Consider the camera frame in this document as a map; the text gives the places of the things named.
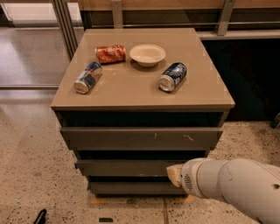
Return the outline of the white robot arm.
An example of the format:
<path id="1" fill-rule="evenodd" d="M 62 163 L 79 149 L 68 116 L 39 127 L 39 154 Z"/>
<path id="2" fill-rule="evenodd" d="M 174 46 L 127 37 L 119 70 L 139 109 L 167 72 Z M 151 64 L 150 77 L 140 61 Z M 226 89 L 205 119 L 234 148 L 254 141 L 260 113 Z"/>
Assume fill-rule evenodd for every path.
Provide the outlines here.
<path id="1" fill-rule="evenodd" d="M 196 158 L 166 168 L 192 196 L 228 203 L 259 224 L 280 224 L 280 168 L 255 160 Z"/>

